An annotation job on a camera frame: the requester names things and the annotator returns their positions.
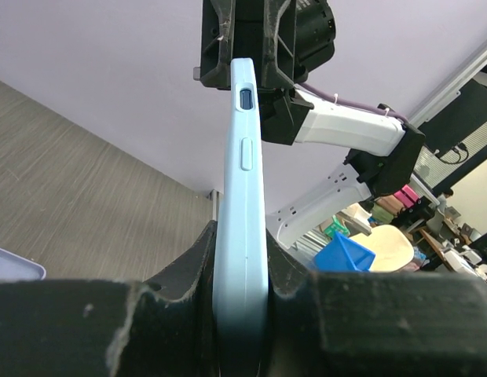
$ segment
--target lab equipment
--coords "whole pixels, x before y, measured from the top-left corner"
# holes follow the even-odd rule
[[[341,223],[340,220],[335,215],[332,215],[331,217],[331,224],[329,224],[325,229],[324,229],[324,234],[333,239],[335,236],[335,233],[339,232],[342,233],[344,236],[349,236],[350,235],[350,230],[348,230],[347,227],[343,223]]]
[[[474,250],[470,249],[467,245],[462,247],[464,251],[460,253],[462,257],[468,260],[473,265],[478,265],[482,262],[482,258]]]
[[[375,253],[338,232],[313,258],[315,267],[325,273],[368,272],[374,260]]]
[[[419,200],[419,196],[408,185],[405,185],[403,188],[397,191],[394,194],[394,196],[398,198],[401,201],[401,203],[403,203],[406,206],[406,208],[413,207],[416,204],[416,202]]]
[[[202,29],[195,73],[205,86],[229,90],[233,61],[254,62],[263,141],[346,146],[352,149],[345,162],[286,206],[283,216],[268,216],[267,231],[261,202],[242,196],[242,210],[258,206],[255,214],[242,212],[255,216],[252,229],[262,227],[255,238],[250,229],[225,229],[235,212],[223,202],[223,226],[209,222],[192,248],[145,284],[0,284],[0,376],[487,375],[487,286],[480,279],[311,272],[284,251],[335,212],[407,184],[423,145],[423,135],[386,105],[357,110],[295,88],[334,53],[335,22],[327,2],[203,0]],[[242,95],[242,108],[254,103],[255,92]],[[235,91],[232,98],[234,107]],[[226,166],[233,164],[226,180],[235,169],[249,173],[246,168],[260,163],[253,159],[258,153],[242,152],[240,167],[231,151],[228,156]],[[242,188],[249,198],[262,199],[260,182],[256,176]],[[236,237],[235,230],[246,233],[236,242],[256,249],[225,240]],[[222,277],[217,270],[225,263],[216,259],[228,257],[223,250],[233,247],[243,265],[227,261]],[[244,265],[247,252],[253,266]],[[259,271],[256,281],[243,279],[246,269]],[[264,307],[260,300],[240,302],[235,305],[242,315],[235,322],[225,318],[220,310],[234,304],[229,292],[217,293],[225,279],[235,283],[228,287],[236,297],[257,298],[265,286],[263,271]],[[259,320],[249,318],[263,310],[260,328]],[[225,320],[234,331],[227,331]],[[455,325],[460,322],[461,328]]]

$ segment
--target cable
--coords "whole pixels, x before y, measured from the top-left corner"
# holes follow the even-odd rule
[[[338,96],[332,96],[331,94],[327,94],[327,93],[323,92],[322,90],[319,90],[316,87],[311,86],[310,84],[307,84],[305,82],[303,84],[299,84],[299,85],[302,86],[303,88],[305,88],[306,90],[308,90],[309,92],[311,92],[312,94],[315,94],[317,97],[319,97],[325,101],[329,101],[329,102],[336,103],[336,104],[341,104],[343,106],[348,106],[350,108],[358,108],[359,110],[365,110],[366,112],[373,112],[373,113],[378,114],[378,115],[392,116],[394,118],[400,119],[404,123],[408,123],[408,119],[405,116],[403,116],[402,114],[399,114],[398,112],[389,112],[388,110],[383,110],[381,108],[375,108],[374,106],[371,106],[368,104],[360,104],[360,103],[354,102],[354,101],[343,100],[342,98],[339,98]]]
[[[441,161],[442,163],[445,163],[446,165],[458,165],[459,163],[462,163],[462,154],[460,152],[458,152],[456,149],[452,149],[457,155],[458,155],[458,159],[457,161],[455,162],[451,162],[451,161],[446,161],[444,159],[442,159],[441,157],[438,157],[438,160]]]
[[[451,161],[445,161],[445,160],[443,160],[441,157],[438,157],[438,160],[441,161],[442,163],[445,163],[446,165],[460,165],[461,163],[464,163],[465,161],[467,161],[469,159],[469,157],[471,157],[471,154],[469,153],[469,150],[467,149],[467,147],[465,147],[465,148],[461,148],[460,147],[460,150],[466,152],[465,158],[463,158],[463,159],[462,159],[462,154],[455,147],[455,148],[452,149],[452,151],[455,152],[458,155],[458,160],[457,161],[455,161],[454,163],[452,163]]]

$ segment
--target desk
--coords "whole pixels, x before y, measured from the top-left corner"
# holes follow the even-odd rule
[[[446,225],[448,227],[448,229],[452,231],[453,234],[455,234],[456,236],[460,237],[460,230],[458,229],[458,225],[457,224],[455,224],[454,222],[451,222],[447,218],[445,218],[443,220],[443,224]]]
[[[451,266],[449,265],[449,263],[446,261],[446,258],[445,258],[445,255],[444,253],[442,252],[445,247],[442,246],[442,243],[440,243],[439,241],[437,241],[431,234],[429,234],[425,229],[420,229],[419,231],[419,234],[422,235],[422,240],[425,240],[429,245],[430,247],[432,247],[432,250],[434,250],[435,254],[441,259],[441,262],[446,266],[447,269],[449,269],[450,271],[452,271],[452,268]]]

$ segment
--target light blue phone case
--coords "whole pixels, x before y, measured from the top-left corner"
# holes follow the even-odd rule
[[[232,121],[214,260],[213,312],[219,333],[263,332],[268,299],[261,127],[252,59],[231,62]]]

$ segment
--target ceiling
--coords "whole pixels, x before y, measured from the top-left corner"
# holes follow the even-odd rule
[[[416,112],[487,41],[487,0],[331,0],[333,59],[309,82]],[[201,0],[0,0],[0,79],[196,191],[222,190],[229,93],[192,80]],[[263,146],[267,211],[346,150]]]

